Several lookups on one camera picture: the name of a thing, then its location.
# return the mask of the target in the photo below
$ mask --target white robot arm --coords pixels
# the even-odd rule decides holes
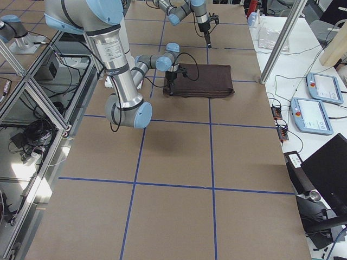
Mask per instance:
[[[178,25],[191,12],[193,12],[200,32],[204,33],[207,47],[212,48],[209,31],[211,29],[210,22],[215,21],[216,25],[218,25],[219,17],[215,14],[207,14],[205,0],[184,0],[184,4],[178,7],[173,6],[171,0],[152,1],[156,7],[162,9],[167,14],[169,21],[173,26]]]
[[[151,68],[163,72],[169,70],[176,62],[179,46],[169,43],[161,56],[140,56],[136,66],[131,68],[122,44],[122,41],[127,44],[127,39],[119,36],[123,20],[120,0],[45,0],[45,5],[46,23],[50,27],[72,34],[85,32],[95,42],[115,89],[105,106],[109,121],[116,125],[145,128],[151,120],[152,107],[144,102],[136,86]]]

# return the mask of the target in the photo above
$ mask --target black wire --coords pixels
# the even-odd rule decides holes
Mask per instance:
[[[347,107],[341,106],[341,105],[339,105],[339,104],[333,104],[333,105],[338,106],[338,107],[342,107],[342,108],[346,108],[346,109],[347,109]]]
[[[199,73],[199,66],[197,65],[196,60],[195,60],[194,57],[191,56],[189,53],[180,53],[180,54],[177,55],[177,59],[178,59],[178,57],[180,57],[180,56],[183,55],[183,54],[186,54],[186,55],[188,55],[189,57],[191,57],[191,58],[193,59],[193,61],[195,62],[195,65],[196,65],[196,71],[197,71],[196,79],[192,79],[192,78],[190,78],[188,75],[187,75],[187,78],[188,78],[189,80],[191,80],[191,81],[197,81],[197,80],[199,79],[199,77],[200,77],[200,73]]]
[[[87,66],[87,68],[84,70],[83,74],[82,74],[81,77],[80,77],[79,82],[77,83],[77,85],[76,85],[74,88],[70,89],[70,87],[72,86],[72,84],[70,84],[70,86],[69,86],[65,91],[63,91],[63,92],[55,92],[55,91],[53,91],[53,90],[51,90],[51,89],[49,89],[49,88],[46,88],[46,87],[44,87],[44,86],[41,86],[42,88],[44,88],[44,89],[46,89],[46,90],[48,90],[48,91],[54,93],[54,95],[49,96],[49,98],[53,98],[53,97],[59,96],[59,95],[65,95],[65,94],[68,94],[68,93],[73,92],[73,91],[75,91],[76,89],[78,89],[78,88],[80,87],[80,85],[81,85],[82,79],[85,77],[85,75],[86,75],[86,73],[87,73],[87,71],[88,71],[88,67],[89,67],[90,64],[91,64],[91,59],[90,59],[89,57],[88,57],[88,60],[89,60],[88,66]]]
[[[275,76],[275,95],[280,97],[280,98],[282,98],[282,99],[284,99],[284,100],[286,100],[286,101],[288,101],[289,103],[291,102],[289,99],[287,99],[287,98],[277,94],[277,79],[276,79],[276,77],[283,77],[283,78],[288,79],[288,80],[305,79],[306,78],[306,77],[285,77],[285,76],[282,76],[282,75],[276,75]]]
[[[281,102],[278,99],[275,99],[274,97],[269,97],[268,100],[275,100],[279,103],[280,108],[282,107]]]
[[[157,86],[157,85],[155,85],[155,84],[153,83],[153,81],[151,81],[148,77],[145,77],[145,79],[147,79],[153,86],[155,86],[155,87],[157,87],[157,88],[165,88],[165,87],[168,86],[167,84],[164,85],[164,86]]]
[[[196,29],[196,22],[195,22],[195,14],[193,13],[193,21],[194,21],[194,29],[195,29],[195,32],[197,34],[197,36],[201,37],[201,38],[205,38],[205,36],[201,36],[198,32],[197,32],[197,29]]]
[[[292,131],[288,130],[288,132],[292,133],[293,135],[295,135],[300,140],[300,142],[301,142],[301,149],[300,149],[300,151],[298,153],[301,153],[302,150],[304,149],[304,142],[303,142],[303,140],[300,137],[298,137],[295,133],[293,133]]]
[[[0,79],[11,81],[11,80],[8,79],[7,77],[0,77]]]
[[[29,105],[21,98],[21,97],[19,97],[19,100],[23,103],[23,105],[25,105],[30,111],[34,111],[34,109],[35,108],[31,108],[31,107],[29,107]]]
[[[28,32],[29,32],[29,33],[32,33],[32,34],[37,34],[37,35],[40,35],[40,36],[43,36],[43,37],[47,38],[47,40],[49,40],[49,42],[50,42],[52,45],[54,45],[54,46],[56,47],[57,51],[59,51],[60,54],[62,53],[62,52],[60,51],[60,49],[58,48],[58,46],[53,42],[53,40],[51,40],[50,38],[48,38],[46,35],[39,34],[39,33],[37,33],[37,32],[33,32],[33,31],[28,31]],[[65,63],[63,63],[63,62],[61,62],[61,63],[62,63],[64,66],[66,66],[66,67],[68,67],[68,68],[70,68],[70,69],[77,70],[78,73],[79,73],[79,76],[81,77],[81,73],[80,73],[79,69],[74,68],[74,67],[71,67],[71,66],[69,66],[69,65],[67,65],[67,64],[65,64]]]
[[[150,8],[153,8],[153,9],[160,9],[159,7],[152,7],[152,6],[150,6],[150,5],[147,3],[147,0],[146,0],[146,5],[148,5]]]
[[[53,42],[53,40],[51,40],[50,38],[48,38],[46,35],[43,35],[43,34],[39,34],[39,33],[37,33],[37,32],[33,32],[33,31],[28,31],[29,33],[32,33],[32,34],[37,34],[37,35],[40,35],[40,36],[43,36],[43,37],[45,37],[47,40],[49,40],[49,43],[50,44],[52,44],[52,45],[54,45],[55,46],[55,48],[59,51],[59,53],[61,54],[61,51],[60,51],[60,49],[58,48],[58,46]],[[66,64],[66,60],[65,60],[65,63],[63,63],[60,59],[58,59],[58,61],[61,63],[61,64],[63,64],[64,66],[66,66],[67,67],[67,69],[68,69],[68,71],[69,71],[69,74],[70,74],[70,85],[69,85],[69,88],[71,87],[71,85],[72,85],[72,73],[71,73],[71,68],[72,69],[76,69],[77,71],[78,71],[78,73],[79,73],[79,77],[80,77],[80,79],[81,79],[81,73],[80,73],[80,71],[79,71],[79,69],[77,69],[77,68],[73,68],[73,67],[71,67],[71,66],[69,66],[69,65],[67,65]]]
[[[116,85],[116,83],[115,83],[115,81],[114,81],[113,76],[110,76],[110,79],[112,80],[112,82],[113,82],[113,84],[114,84],[115,91],[117,92],[118,102],[119,102],[119,111],[120,111],[119,124],[118,124],[116,130],[113,130],[113,128],[112,128],[112,123],[110,122],[110,128],[111,128],[112,132],[115,133],[115,132],[117,132],[117,131],[119,130],[119,127],[120,127],[120,124],[121,124],[122,107],[121,107],[121,103],[120,103],[120,96],[119,96],[118,87],[117,87],[117,85]]]
[[[173,8],[177,8],[177,6],[171,4],[171,0],[169,0],[169,4],[170,4]]]
[[[326,257],[326,260],[329,260],[329,257],[330,257],[330,255],[331,255],[331,253],[332,253],[332,250],[334,249],[336,243],[338,242],[339,237],[340,237],[340,236],[342,235],[342,233],[343,233],[344,231],[346,231],[346,230],[347,230],[347,226],[346,226],[343,230],[341,230],[340,233],[337,235],[337,237],[336,237],[336,239],[335,239],[334,243],[332,244],[332,247],[331,247],[331,249],[330,249],[330,251],[329,251],[329,254],[328,254],[327,257]]]
[[[94,56],[94,58],[102,65],[102,68],[105,69],[105,65],[104,63],[102,62],[102,60],[99,59],[98,56],[96,56],[96,54],[94,52],[92,52],[92,50],[89,49],[89,47],[84,43],[84,42],[81,42],[80,40],[78,40],[73,34],[68,34],[70,35],[73,39],[75,39],[76,41],[78,41],[80,44],[82,44],[90,53],[91,55]]]
[[[332,118],[332,117],[329,117],[329,119],[343,119],[343,118],[347,118],[347,116],[341,116],[339,118]]]
[[[313,50],[313,49],[317,48],[318,46],[320,46],[320,44],[319,44],[319,45],[317,45],[317,46],[314,46],[314,47],[313,47],[313,48],[311,48],[311,49],[303,50],[303,51],[301,51],[301,52],[299,52],[299,53],[281,53],[281,55],[293,55],[293,54],[301,54],[301,53],[304,53],[304,52],[306,52],[306,51]],[[257,51],[256,53],[270,54],[270,53],[266,53],[266,52],[264,52],[264,51]]]

